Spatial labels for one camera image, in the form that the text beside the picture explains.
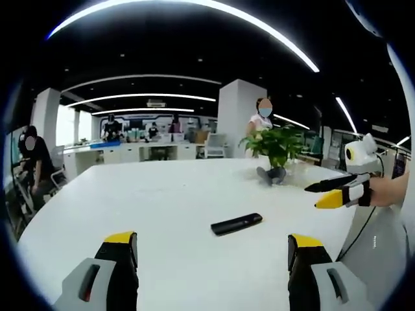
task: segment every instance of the desk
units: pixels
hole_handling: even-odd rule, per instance
[[[145,161],[150,148],[166,147],[171,149],[170,157],[177,160],[196,159],[197,148],[204,144],[180,143],[122,143],[119,146],[91,148],[90,146],[70,147],[64,150],[66,177],[75,179],[89,167],[96,164],[118,164]]]
[[[354,207],[318,210],[320,194],[268,187],[261,159],[151,161],[89,168],[39,211],[18,251],[39,291],[53,303],[62,280],[94,257],[111,234],[137,232],[139,293],[145,311],[284,311],[287,235],[320,239],[336,259]],[[339,176],[304,164],[314,182]],[[215,222],[250,213],[262,223],[217,237]]]

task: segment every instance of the air conditioner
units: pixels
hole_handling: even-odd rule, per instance
[[[165,108],[166,103],[163,102],[161,99],[149,99],[147,102],[148,108]]]

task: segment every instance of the ceiling light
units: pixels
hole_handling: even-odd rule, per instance
[[[104,115],[105,113],[115,112],[131,112],[131,111],[175,111],[175,112],[195,112],[194,109],[179,109],[179,108],[130,108],[130,109],[115,109],[91,113],[92,115]]]
[[[298,123],[298,122],[296,122],[296,121],[290,120],[290,119],[288,119],[288,118],[286,118],[286,117],[282,117],[281,115],[275,115],[275,114],[274,114],[274,116],[275,116],[275,118],[279,118],[279,119],[281,119],[281,120],[284,120],[284,121],[287,121],[287,122],[293,123],[293,124],[295,124],[295,125],[301,126],[302,128],[305,128],[305,129],[307,129],[307,130],[310,130],[310,128],[309,128],[308,126],[305,126],[304,124],[301,124],[301,123]]]
[[[353,132],[357,133],[356,126],[355,126],[355,124],[353,123],[353,120],[351,119],[350,114],[349,114],[349,112],[348,112],[348,110],[347,110],[346,106],[343,104],[343,102],[342,102],[342,100],[340,99],[340,97],[336,97],[336,100],[337,100],[338,104],[340,105],[340,107],[342,108],[342,110],[343,110],[344,114],[346,115],[346,118],[348,118],[349,123],[350,123],[350,126],[351,126],[351,128],[353,129]]]
[[[406,136],[404,139],[402,139],[400,142],[398,142],[398,144],[396,144],[396,146],[402,145],[405,141],[408,141],[409,139],[410,139],[410,136]]]
[[[207,98],[207,97],[200,97],[200,96],[192,96],[192,95],[163,94],[163,93],[142,93],[142,94],[120,94],[120,95],[97,97],[97,98],[83,100],[81,102],[74,102],[73,104],[67,105],[67,107],[73,107],[73,106],[76,106],[76,105],[85,104],[86,102],[96,102],[98,100],[113,99],[113,98],[123,98],[123,97],[181,97],[181,98],[190,98],[190,99],[206,100],[208,102],[216,102],[216,99],[214,99],[214,98]]]
[[[73,22],[77,21],[78,19],[81,19],[85,16],[88,16],[92,13],[104,10],[106,8],[110,8],[112,6],[116,5],[122,5],[125,3],[133,3],[133,2],[143,2],[143,1],[155,1],[155,0],[107,0],[102,3],[98,3],[96,5],[93,5],[89,8],[86,8],[85,10],[82,10],[76,14],[73,14],[71,17],[64,20],[61,24],[59,24],[52,32],[48,35],[47,39],[52,37],[54,34],[56,34],[58,31],[62,30],[63,28],[67,27],[68,25],[72,24]],[[313,63],[313,61],[305,55],[303,51],[301,51],[293,42],[288,40],[285,36],[280,34],[278,31],[273,29],[270,25],[267,25],[263,21],[260,21],[254,16],[251,16],[241,10],[238,10],[237,8],[234,8],[229,5],[225,5],[223,3],[212,1],[212,0],[164,0],[165,2],[179,2],[179,3],[193,3],[196,5],[202,5],[207,6],[210,8],[214,8],[217,10],[220,10],[225,13],[229,13],[233,16],[239,17],[256,27],[264,30],[265,32],[269,33],[271,36],[276,38],[278,41],[280,41],[282,44],[284,44],[286,47],[288,47],[295,55],[297,55],[307,66],[310,67],[312,71],[315,73],[318,73],[320,70],[317,68],[317,66]]]

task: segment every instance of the white chair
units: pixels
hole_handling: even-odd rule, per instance
[[[209,133],[205,141],[205,159],[225,157],[226,134]]]
[[[51,180],[58,190],[60,190],[67,183],[64,166],[64,148],[65,146],[56,146],[51,151],[52,164],[56,170],[53,174],[51,174]]]

